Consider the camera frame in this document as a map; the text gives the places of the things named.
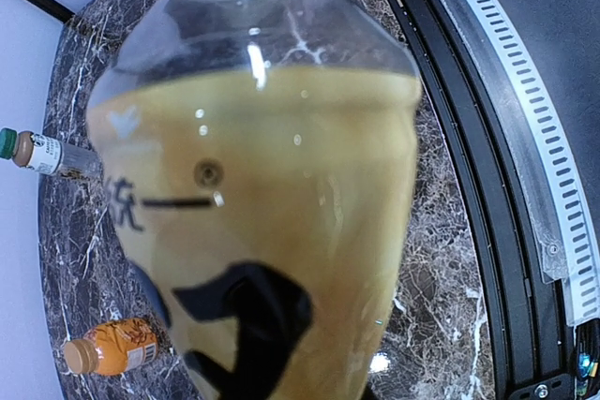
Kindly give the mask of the green tea bottle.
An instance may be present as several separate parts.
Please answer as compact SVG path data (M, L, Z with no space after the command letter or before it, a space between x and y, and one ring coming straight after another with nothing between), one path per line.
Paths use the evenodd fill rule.
M358 399L416 173L411 53L352 0L157 0L86 112L112 222L206 399Z

